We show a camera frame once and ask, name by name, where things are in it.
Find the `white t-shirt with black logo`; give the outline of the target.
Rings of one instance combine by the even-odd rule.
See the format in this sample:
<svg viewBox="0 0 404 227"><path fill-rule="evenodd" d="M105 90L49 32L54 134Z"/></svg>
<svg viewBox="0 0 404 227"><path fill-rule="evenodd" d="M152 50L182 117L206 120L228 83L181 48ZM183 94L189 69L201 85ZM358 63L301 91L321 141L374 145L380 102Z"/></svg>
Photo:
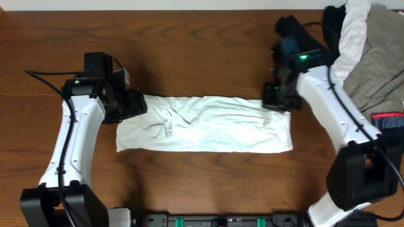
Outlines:
<svg viewBox="0 0 404 227"><path fill-rule="evenodd" d="M146 95L147 113L117 126L117 151L282 153L293 148L289 112L237 97Z"/></svg>

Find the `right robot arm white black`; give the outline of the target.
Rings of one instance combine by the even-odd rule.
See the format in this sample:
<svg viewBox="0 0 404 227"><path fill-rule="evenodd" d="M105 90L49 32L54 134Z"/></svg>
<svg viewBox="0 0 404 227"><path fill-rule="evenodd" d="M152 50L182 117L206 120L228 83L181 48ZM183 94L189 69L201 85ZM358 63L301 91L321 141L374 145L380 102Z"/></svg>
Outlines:
<svg viewBox="0 0 404 227"><path fill-rule="evenodd" d="M272 225L376 226L381 217L365 208L403 187L403 141L361 114L335 79L325 51L304 51L293 37L281 39L272 51L275 80L263 88L263 107L286 112L308 103L336 151L325 195L303 214L272 214Z"/></svg>

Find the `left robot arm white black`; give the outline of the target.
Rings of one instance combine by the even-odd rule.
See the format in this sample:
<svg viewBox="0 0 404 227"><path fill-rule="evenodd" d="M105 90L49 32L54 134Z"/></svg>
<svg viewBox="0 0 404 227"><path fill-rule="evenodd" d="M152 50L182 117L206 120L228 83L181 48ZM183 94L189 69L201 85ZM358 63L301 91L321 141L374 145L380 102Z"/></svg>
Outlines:
<svg viewBox="0 0 404 227"><path fill-rule="evenodd" d="M62 122L49 165L39 185L24 189L21 211L29 226L135 226L125 207L106 208L91 187L98 130L147 113L140 90L129 89L129 73L104 52L87 52L84 69L69 72L56 88L44 72L26 73L62 98Z"/></svg>

